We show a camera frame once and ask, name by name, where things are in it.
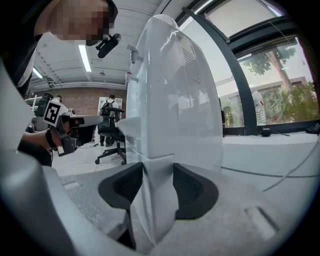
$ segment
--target black shirt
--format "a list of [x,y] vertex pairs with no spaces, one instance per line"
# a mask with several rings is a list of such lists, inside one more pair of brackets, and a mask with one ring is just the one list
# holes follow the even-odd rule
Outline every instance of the black shirt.
[[16,6],[7,8],[12,10],[12,13],[4,21],[6,26],[2,30],[5,38],[1,46],[1,58],[22,96],[27,92],[32,77],[32,56],[42,36],[34,36],[36,22],[50,2],[51,0],[23,0],[18,3],[14,0],[8,1],[9,6]]

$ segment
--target tree trunk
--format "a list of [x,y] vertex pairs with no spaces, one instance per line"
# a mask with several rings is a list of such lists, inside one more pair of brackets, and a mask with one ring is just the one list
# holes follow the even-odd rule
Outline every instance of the tree trunk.
[[276,71],[278,71],[280,78],[282,80],[283,88],[290,92],[292,90],[292,85],[290,83],[290,79],[286,73],[285,70],[282,70],[284,66],[282,66],[282,63],[280,59],[278,59],[277,55],[273,51],[269,51],[266,53],[267,57],[269,58],[271,64],[275,67]]

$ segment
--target black and white square tag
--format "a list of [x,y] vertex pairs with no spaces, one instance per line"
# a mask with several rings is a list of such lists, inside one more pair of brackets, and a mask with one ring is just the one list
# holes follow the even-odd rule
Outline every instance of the black and white square tag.
[[43,121],[51,126],[56,127],[58,123],[60,108],[61,104],[54,101],[49,101],[44,112]]

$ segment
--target black pants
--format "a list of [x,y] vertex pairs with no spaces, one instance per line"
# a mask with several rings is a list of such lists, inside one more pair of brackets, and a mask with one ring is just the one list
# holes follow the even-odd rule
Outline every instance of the black pants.
[[52,165],[52,158],[50,153],[40,145],[33,144],[29,141],[21,140],[18,147],[18,151],[34,157],[42,166],[51,167]]
[[100,135],[100,143],[111,144],[111,137],[105,137]]

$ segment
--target black wristband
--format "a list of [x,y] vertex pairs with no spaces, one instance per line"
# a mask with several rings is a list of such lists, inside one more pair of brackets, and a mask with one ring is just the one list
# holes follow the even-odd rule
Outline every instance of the black wristband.
[[57,147],[57,145],[54,143],[52,139],[51,129],[48,129],[45,133],[46,141],[48,142],[50,148],[54,149]]

